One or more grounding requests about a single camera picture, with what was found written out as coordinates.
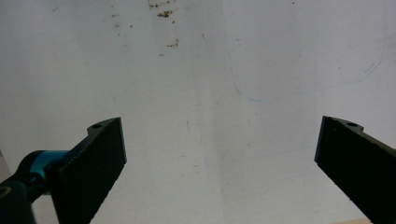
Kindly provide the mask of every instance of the white wall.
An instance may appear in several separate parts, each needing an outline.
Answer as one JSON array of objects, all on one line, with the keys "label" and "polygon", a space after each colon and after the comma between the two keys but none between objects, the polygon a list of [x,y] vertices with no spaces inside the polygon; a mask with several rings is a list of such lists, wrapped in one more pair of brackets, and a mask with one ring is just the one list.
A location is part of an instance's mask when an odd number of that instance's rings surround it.
[{"label": "white wall", "polygon": [[[121,116],[128,163],[92,223],[363,217],[314,155],[323,115],[396,146],[394,8],[2,0],[0,149],[13,173],[29,152],[69,149]],[[50,198],[35,215],[56,222]]]}]

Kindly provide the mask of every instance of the white surface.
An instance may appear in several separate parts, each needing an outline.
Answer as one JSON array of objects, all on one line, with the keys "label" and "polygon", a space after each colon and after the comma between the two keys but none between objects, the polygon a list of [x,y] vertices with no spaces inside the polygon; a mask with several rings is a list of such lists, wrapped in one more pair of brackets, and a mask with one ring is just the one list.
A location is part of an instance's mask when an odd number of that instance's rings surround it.
[{"label": "white surface", "polygon": [[[396,146],[394,8],[0,1],[0,148],[13,173],[29,152],[71,148],[121,116],[128,163],[92,223],[363,217],[314,155],[323,115]],[[35,215],[56,222],[50,198]]]}]

